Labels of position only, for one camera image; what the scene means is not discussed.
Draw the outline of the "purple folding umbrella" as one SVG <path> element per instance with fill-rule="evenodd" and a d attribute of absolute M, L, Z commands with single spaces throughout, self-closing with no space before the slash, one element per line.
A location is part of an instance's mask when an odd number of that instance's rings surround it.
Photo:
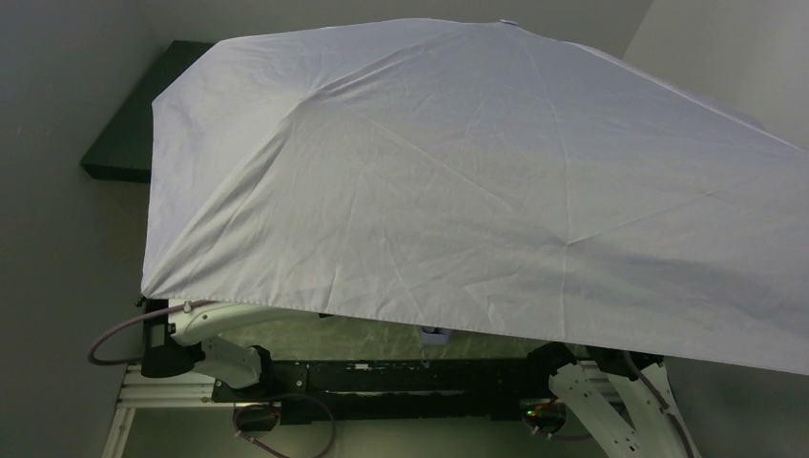
<path fill-rule="evenodd" d="M 153 102 L 141 291 L 808 371 L 808 154 L 590 47 L 243 36 Z"/>

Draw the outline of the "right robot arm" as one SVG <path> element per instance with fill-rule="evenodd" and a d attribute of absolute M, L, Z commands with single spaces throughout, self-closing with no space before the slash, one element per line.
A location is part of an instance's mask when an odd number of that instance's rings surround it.
<path fill-rule="evenodd" d="M 562 343 L 537 349 L 545 382 L 608 457 L 701 453 L 677 405 L 662 356 L 595 347 L 594 374 Z"/>

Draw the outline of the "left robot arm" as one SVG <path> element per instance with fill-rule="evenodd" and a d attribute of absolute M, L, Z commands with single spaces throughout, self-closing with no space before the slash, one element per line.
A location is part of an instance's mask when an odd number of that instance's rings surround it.
<path fill-rule="evenodd" d="M 313 321 L 319 315 L 235 302 L 147 300 L 141 374 L 162 379 L 196 372 L 236 390 L 266 389 L 273 362 L 260 345 L 233 343 L 221 335 L 242 327 Z"/>

